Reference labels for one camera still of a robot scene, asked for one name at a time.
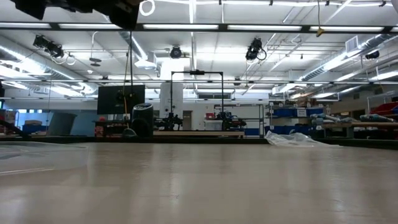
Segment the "gray concrete floor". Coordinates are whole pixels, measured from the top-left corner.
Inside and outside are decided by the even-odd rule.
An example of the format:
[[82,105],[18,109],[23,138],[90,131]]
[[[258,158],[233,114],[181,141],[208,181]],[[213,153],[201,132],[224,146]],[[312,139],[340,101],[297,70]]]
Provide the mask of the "gray concrete floor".
[[398,151],[86,145],[87,168],[0,177],[0,223],[398,223]]

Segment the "white plastic sheet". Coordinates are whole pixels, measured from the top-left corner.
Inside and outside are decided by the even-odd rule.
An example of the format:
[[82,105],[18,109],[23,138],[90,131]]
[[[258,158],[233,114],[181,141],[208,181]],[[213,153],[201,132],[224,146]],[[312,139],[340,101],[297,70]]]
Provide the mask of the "white plastic sheet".
[[339,145],[330,145],[313,140],[302,133],[293,133],[290,135],[275,134],[270,131],[266,134],[266,140],[275,146],[288,147],[340,147]]

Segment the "television screen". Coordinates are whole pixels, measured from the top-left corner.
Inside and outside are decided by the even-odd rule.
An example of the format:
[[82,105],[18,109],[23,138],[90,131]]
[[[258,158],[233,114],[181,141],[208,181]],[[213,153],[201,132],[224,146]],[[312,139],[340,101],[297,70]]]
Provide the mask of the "television screen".
[[[124,114],[123,86],[101,86],[98,88],[97,114]],[[139,103],[145,103],[145,85],[124,87],[127,113]]]

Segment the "wall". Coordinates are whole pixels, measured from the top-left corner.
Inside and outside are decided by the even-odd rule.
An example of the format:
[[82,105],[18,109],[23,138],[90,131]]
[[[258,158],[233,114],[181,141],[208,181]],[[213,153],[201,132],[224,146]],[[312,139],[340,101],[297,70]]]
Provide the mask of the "wall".
[[51,123],[53,114],[56,112],[73,113],[77,115],[73,122],[71,135],[94,136],[95,123],[93,121],[97,121],[99,115],[93,110],[54,110],[50,113],[19,113],[19,118],[17,117],[17,126],[22,128],[26,120],[38,120],[43,122],[44,126],[48,126]]
[[[386,85],[383,86],[384,92],[397,90],[396,86],[394,85]],[[333,103],[331,108],[331,113],[340,113],[340,112],[347,112],[347,111],[355,111],[355,110],[363,110],[365,109],[366,113],[368,112],[368,101],[367,97],[374,96],[374,91],[361,91],[359,92],[359,99],[354,100],[353,98],[354,93],[347,94],[344,96],[340,102]],[[370,100],[371,108],[377,107],[384,103],[384,99],[382,98],[375,98]]]

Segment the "blue bin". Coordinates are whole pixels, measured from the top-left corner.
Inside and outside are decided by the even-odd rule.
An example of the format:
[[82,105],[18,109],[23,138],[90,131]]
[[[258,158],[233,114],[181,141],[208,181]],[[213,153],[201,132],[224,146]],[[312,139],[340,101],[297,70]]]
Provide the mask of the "blue bin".
[[42,125],[34,125],[34,124],[25,124],[22,126],[22,131],[25,132],[26,134],[32,134],[37,131],[46,131],[47,126],[42,126]]
[[282,109],[276,109],[276,110],[274,110],[274,116],[278,116],[278,117],[290,117],[290,116],[293,116],[293,112],[294,112],[294,110],[293,109],[285,109],[285,108],[282,108]]
[[307,109],[307,116],[311,116],[311,114],[321,114],[321,113],[323,113],[323,108]]

